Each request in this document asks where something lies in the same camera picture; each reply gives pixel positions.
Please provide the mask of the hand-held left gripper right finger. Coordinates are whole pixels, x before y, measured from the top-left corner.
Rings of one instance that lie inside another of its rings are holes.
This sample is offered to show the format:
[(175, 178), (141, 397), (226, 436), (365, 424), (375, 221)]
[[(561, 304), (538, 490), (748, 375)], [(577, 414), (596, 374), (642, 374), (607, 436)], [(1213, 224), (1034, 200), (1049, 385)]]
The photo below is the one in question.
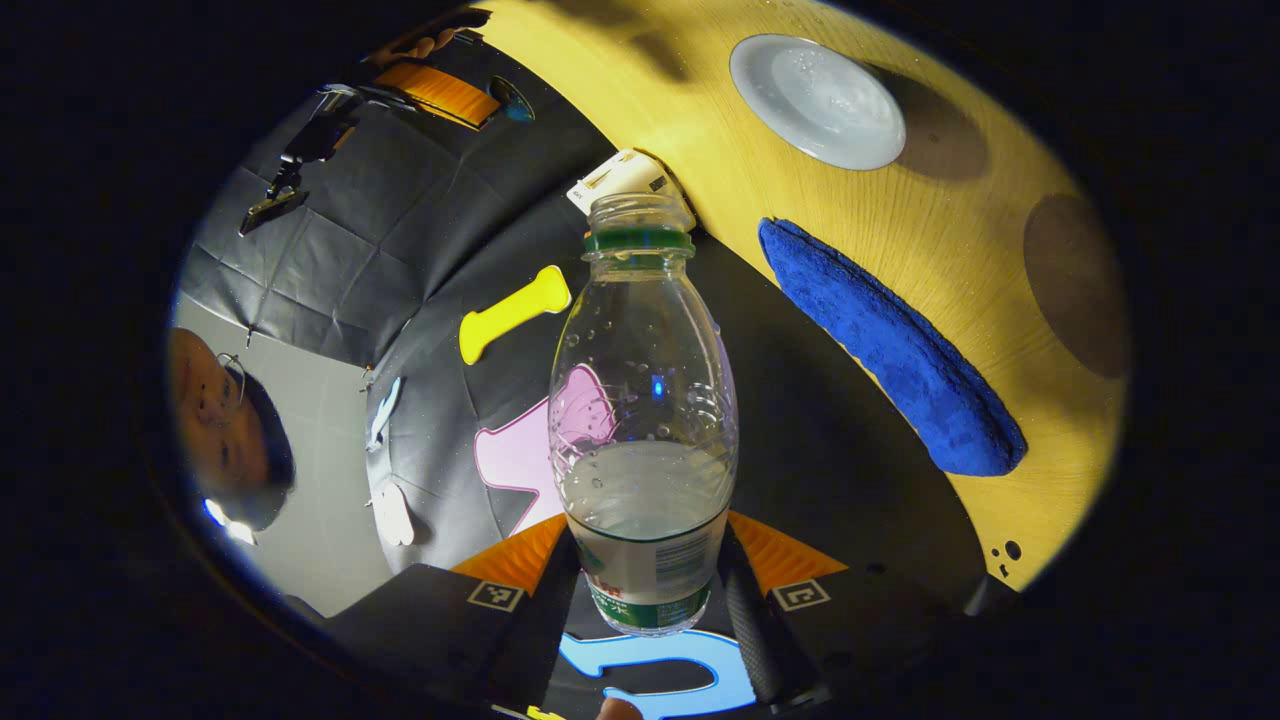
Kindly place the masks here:
[(892, 705), (974, 650), (1001, 609), (1001, 580), (969, 539), (904, 530), (820, 550), (733, 511), (718, 571), (768, 708)]

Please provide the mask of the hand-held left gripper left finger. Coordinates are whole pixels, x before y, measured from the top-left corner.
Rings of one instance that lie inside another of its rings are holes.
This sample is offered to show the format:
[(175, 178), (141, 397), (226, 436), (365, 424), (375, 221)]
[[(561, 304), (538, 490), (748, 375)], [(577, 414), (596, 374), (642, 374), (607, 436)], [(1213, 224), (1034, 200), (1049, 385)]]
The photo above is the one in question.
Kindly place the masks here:
[(541, 705), (580, 566), (564, 514), (452, 569), (412, 564), (323, 628), (383, 676), (453, 705)]

